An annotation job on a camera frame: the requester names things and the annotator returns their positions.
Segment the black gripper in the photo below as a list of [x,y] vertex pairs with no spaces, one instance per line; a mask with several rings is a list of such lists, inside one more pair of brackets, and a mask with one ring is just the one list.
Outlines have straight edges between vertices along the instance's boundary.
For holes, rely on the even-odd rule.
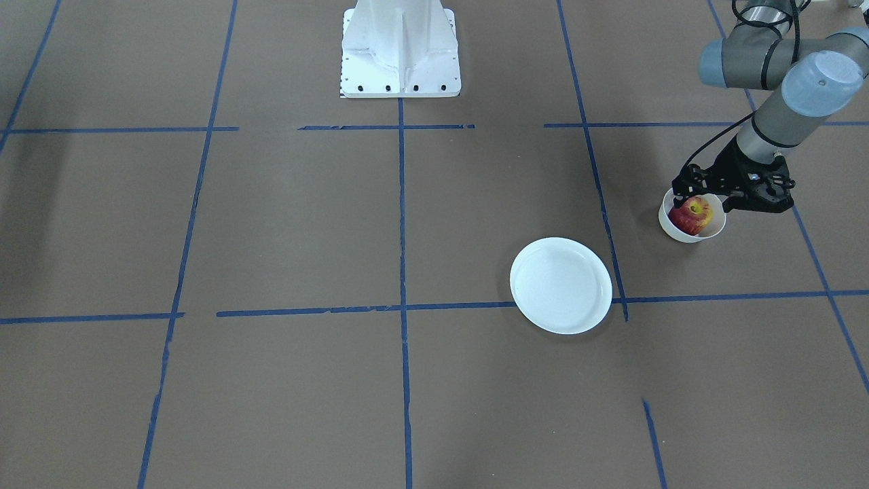
[[778,173],[772,164],[758,163],[745,155],[733,137],[707,169],[685,163],[673,181],[673,207],[682,208],[687,200],[707,193],[722,194],[724,213],[747,210],[747,194],[766,186]]

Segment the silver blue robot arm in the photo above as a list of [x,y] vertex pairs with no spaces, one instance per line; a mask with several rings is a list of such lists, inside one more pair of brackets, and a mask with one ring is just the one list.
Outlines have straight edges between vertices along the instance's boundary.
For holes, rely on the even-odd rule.
[[711,194],[724,198],[726,213],[784,213],[794,206],[795,186],[786,157],[860,92],[868,69],[867,28],[804,40],[799,2],[731,7],[737,23],[729,36],[704,47],[699,79],[769,96],[733,124],[736,135],[712,165],[704,169],[692,159],[683,164],[671,182],[673,206]]

